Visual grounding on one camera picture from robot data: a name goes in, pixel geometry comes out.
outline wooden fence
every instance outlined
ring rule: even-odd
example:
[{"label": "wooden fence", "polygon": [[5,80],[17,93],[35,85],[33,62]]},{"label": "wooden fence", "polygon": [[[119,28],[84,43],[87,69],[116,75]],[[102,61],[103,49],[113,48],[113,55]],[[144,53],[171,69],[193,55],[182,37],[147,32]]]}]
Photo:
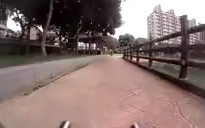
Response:
[{"label": "wooden fence", "polygon": [[[174,65],[180,65],[180,71],[179,71],[179,78],[180,79],[187,78],[189,67],[205,69],[205,62],[204,61],[189,59],[189,52],[191,50],[198,50],[198,51],[205,50],[205,44],[190,45],[190,34],[205,31],[205,24],[189,28],[188,18],[186,15],[181,16],[180,22],[181,22],[181,31],[180,32],[172,33],[170,35],[145,42],[144,44],[140,44],[140,45],[137,45],[134,47],[126,48],[124,50],[124,53],[123,53],[123,58],[126,60],[129,60],[131,62],[134,62],[137,65],[140,65],[140,63],[139,63],[140,59],[147,59],[149,62],[148,68],[152,67],[153,61],[164,62],[164,63],[174,64]],[[169,46],[154,47],[155,43],[169,40],[169,39],[173,39],[176,37],[181,37],[181,44],[175,45],[173,47],[169,47]],[[179,53],[181,53],[180,59],[153,56],[154,53],[165,52],[165,50],[170,50],[170,49],[174,49],[174,50],[178,51]]]}]

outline sky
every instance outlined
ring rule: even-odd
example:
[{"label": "sky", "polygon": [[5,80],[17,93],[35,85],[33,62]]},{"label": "sky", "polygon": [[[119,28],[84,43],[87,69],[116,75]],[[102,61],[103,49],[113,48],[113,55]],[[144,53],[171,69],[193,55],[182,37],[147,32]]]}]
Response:
[{"label": "sky", "polygon": [[[205,0],[126,0],[121,4],[124,24],[116,29],[114,37],[129,33],[135,38],[147,38],[147,17],[158,4],[163,11],[174,9],[177,16],[186,14],[197,23],[205,23]],[[12,20],[8,20],[7,25],[14,31],[20,30]]]}]

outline asphalt road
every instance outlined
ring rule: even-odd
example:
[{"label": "asphalt road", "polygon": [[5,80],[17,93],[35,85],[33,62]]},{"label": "asphalt road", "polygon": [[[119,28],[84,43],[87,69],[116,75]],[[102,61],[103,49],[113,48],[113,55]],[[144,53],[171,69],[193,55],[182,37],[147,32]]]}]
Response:
[{"label": "asphalt road", "polygon": [[102,56],[70,58],[0,69],[0,103],[100,58]]}]

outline road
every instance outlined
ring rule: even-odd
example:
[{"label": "road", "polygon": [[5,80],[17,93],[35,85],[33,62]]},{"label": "road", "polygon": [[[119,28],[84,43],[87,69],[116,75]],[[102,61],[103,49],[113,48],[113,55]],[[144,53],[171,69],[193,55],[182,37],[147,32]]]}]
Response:
[{"label": "road", "polygon": [[98,61],[0,105],[6,128],[205,128],[205,100],[121,58]]},{"label": "road", "polygon": [[100,56],[69,58],[0,69],[0,103],[98,58]]}]

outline red pavement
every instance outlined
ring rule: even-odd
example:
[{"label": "red pavement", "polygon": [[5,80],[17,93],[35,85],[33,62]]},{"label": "red pavement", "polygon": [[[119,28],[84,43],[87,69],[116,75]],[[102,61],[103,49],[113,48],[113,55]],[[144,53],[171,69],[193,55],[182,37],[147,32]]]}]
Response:
[{"label": "red pavement", "polygon": [[205,128],[205,100],[121,58],[104,57],[0,105],[6,128]]}]

